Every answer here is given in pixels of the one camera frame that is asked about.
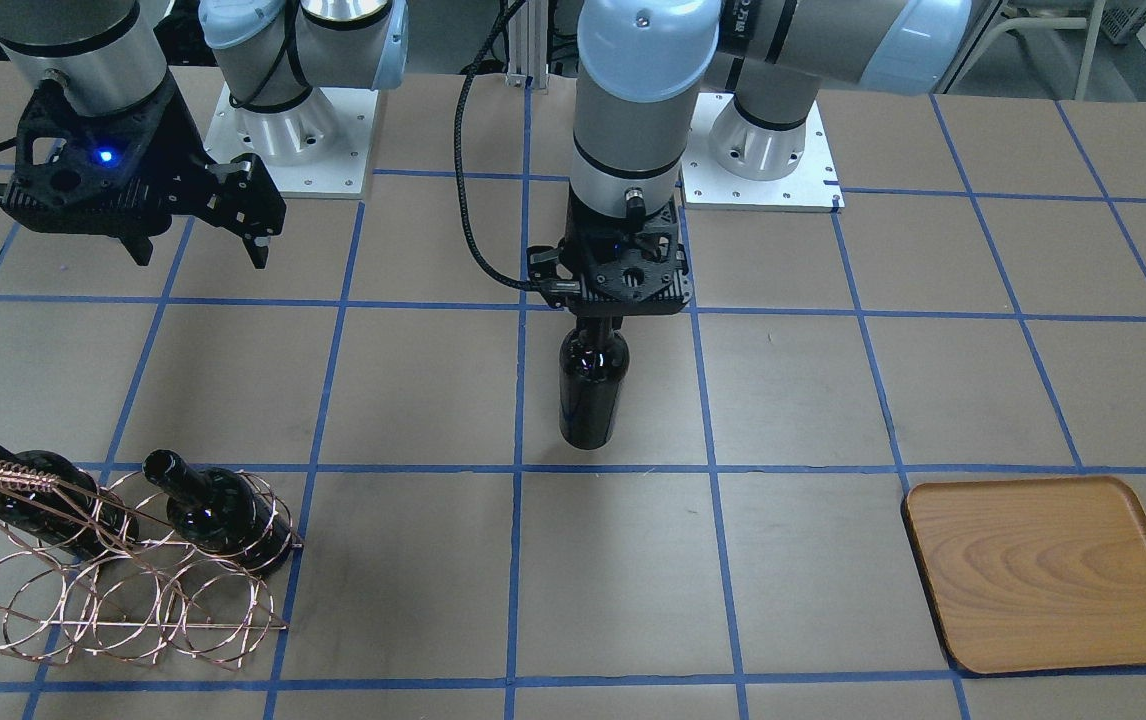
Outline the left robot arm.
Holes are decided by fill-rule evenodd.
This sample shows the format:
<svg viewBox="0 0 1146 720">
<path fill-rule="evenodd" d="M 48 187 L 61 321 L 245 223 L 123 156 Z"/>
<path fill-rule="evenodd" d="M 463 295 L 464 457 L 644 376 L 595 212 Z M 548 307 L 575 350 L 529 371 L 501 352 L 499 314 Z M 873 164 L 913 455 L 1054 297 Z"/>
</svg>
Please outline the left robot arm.
<svg viewBox="0 0 1146 720">
<path fill-rule="evenodd" d="M 528 252 L 547 305 L 579 328 L 689 300 L 674 188 L 707 69 L 741 60 L 716 119 L 721 167 L 788 177 L 824 79 L 919 95 L 951 64 L 970 1 L 587 1 L 579 11 L 567 224 Z"/>
</svg>

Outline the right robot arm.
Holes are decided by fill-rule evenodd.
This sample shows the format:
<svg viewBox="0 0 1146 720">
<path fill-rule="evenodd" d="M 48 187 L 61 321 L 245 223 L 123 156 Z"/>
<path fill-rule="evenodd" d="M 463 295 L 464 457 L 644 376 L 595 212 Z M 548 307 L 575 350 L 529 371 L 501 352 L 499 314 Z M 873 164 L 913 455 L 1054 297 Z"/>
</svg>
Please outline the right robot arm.
<svg viewBox="0 0 1146 720">
<path fill-rule="evenodd" d="M 36 233 L 119 241 L 140 266 L 193 217 L 265 268 L 284 229 L 273 170 L 343 152 L 327 91 L 403 81 L 405 1 L 0 1 L 30 88 L 0 209 Z"/>
</svg>

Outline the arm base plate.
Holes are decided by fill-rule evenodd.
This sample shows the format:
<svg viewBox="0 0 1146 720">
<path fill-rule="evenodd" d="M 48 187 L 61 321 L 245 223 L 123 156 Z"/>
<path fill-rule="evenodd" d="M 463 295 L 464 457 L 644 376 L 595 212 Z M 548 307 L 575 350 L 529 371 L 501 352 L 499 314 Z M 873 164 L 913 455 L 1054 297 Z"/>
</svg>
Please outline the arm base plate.
<svg viewBox="0 0 1146 720">
<path fill-rule="evenodd" d="M 684 201 L 736 211 L 821 211 L 846 206 L 821 108 L 802 126 L 753 126 L 732 94 L 698 95 L 682 156 Z"/>
<path fill-rule="evenodd" d="M 280 114 L 236 109 L 223 86 L 204 149 L 215 161 L 254 152 L 285 199 L 363 199 L 371 178 L 380 91 L 314 88 Z"/>
</svg>

